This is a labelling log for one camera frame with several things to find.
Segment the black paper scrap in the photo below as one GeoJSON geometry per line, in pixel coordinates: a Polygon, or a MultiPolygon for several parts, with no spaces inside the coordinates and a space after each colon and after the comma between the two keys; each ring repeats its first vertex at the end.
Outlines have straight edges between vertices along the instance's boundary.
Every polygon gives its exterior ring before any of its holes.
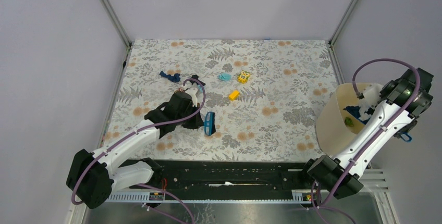
{"type": "Polygon", "coordinates": [[[191,82],[191,84],[197,84],[197,85],[201,85],[201,86],[205,86],[206,85],[206,83],[202,82],[199,79],[199,76],[196,75],[196,74],[191,76],[191,81],[190,82],[191,82]]]}

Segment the blue dustpan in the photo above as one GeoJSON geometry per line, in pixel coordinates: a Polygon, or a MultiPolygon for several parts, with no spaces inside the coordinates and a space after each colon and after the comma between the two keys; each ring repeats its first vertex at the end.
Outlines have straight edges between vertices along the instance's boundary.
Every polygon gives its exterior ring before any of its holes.
{"type": "MultiPolygon", "coordinates": [[[[370,120],[372,114],[374,113],[374,108],[369,108],[363,115],[360,113],[360,106],[347,106],[344,108],[344,111],[348,112],[352,117],[357,119],[363,125],[367,124],[370,120]]],[[[409,134],[410,129],[412,129],[417,121],[411,122],[412,125],[410,127],[404,127],[394,134],[394,138],[402,139],[403,141],[409,143],[412,141],[412,136],[409,134]]]]}

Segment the long dark blue scrap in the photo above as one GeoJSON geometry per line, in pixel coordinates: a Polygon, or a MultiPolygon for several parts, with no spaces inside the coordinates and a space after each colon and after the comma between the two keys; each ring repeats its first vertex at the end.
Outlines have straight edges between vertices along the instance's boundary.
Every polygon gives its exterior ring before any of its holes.
{"type": "Polygon", "coordinates": [[[165,73],[164,71],[161,71],[161,72],[159,73],[159,75],[160,75],[162,78],[165,78],[165,79],[167,79],[167,80],[169,80],[169,81],[171,81],[171,82],[173,82],[173,83],[178,83],[178,82],[180,82],[180,80],[181,80],[181,78],[180,78],[180,74],[179,74],[179,73],[167,74],[167,73],[165,73]]]}

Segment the green paper scrap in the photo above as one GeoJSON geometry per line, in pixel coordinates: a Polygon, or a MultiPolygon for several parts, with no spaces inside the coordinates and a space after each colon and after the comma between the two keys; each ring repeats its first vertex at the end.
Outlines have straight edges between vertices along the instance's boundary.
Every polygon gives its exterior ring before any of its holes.
{"type": "Polygon", "coordinates": [[[345,125],[347,127],[353,127],[354,126],[354,123],[353,123],[353,121],[352,121],[352,119],[350,117],[346,117],[344,119],[344,123],[345,123],[345,125]]]}

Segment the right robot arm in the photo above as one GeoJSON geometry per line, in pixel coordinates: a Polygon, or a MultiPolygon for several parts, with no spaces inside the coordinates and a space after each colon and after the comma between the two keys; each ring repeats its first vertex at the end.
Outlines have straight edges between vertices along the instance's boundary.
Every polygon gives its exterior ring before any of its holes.
{"type": "Polygon", "coordinates": [[[386,85],[338,86],[315,123],[323,154],[304,165],[300,184],[319,184],[337,199],[357,194],[365,169],[387,141],[411,141],[409,131],[432,103],[432,81],[429,72],[411,68],[386,85]]]}

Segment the blue hand brush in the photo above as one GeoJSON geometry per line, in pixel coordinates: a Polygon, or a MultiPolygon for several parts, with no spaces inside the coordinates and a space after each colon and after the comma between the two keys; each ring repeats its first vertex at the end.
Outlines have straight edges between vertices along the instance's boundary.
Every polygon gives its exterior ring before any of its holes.
{"type": "Polygon", "coordinates": [[[209,111],[204,118],[204,133],[206,136],[211,136],[216,132],[215,113],[209,111]]]}

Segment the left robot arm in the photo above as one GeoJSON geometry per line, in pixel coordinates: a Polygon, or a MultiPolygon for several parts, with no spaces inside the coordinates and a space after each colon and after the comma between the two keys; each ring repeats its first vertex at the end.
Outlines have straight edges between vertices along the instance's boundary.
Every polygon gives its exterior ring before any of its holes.
{"type": "Polygon", "coordinates": [[[121,189],[144,183],[149,188],[160,185],[161,173],[145,161],[123,166],[134,153],[147,144],[158,141],[178,126],[198,129],[203,125],[199,113],[203,102],[198,101],[199,88],[174,92],[169,101],[148,112],[144,119],[123,138],[92,152],[85,149],[74,157],[66,185],[72,190],[75,205],[86,204],[90,209],[102,205],[121,189]]]}

